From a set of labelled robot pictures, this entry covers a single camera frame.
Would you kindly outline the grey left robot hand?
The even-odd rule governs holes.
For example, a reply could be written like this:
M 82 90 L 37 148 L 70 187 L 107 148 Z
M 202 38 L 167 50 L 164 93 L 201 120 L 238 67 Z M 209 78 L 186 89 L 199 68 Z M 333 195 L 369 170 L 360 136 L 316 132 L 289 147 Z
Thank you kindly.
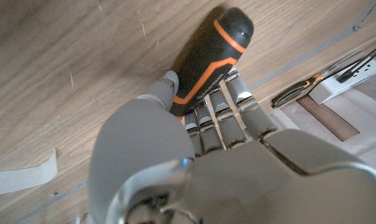
M 376 223 L 376 169 L 297 129 L 278 130 L 237 70 L 226 85 L 252 136 L 221 110 L 232 148 L 209 115 L 170 112 L 168 71 L 101 128 L 88 179 L 96 223 Z

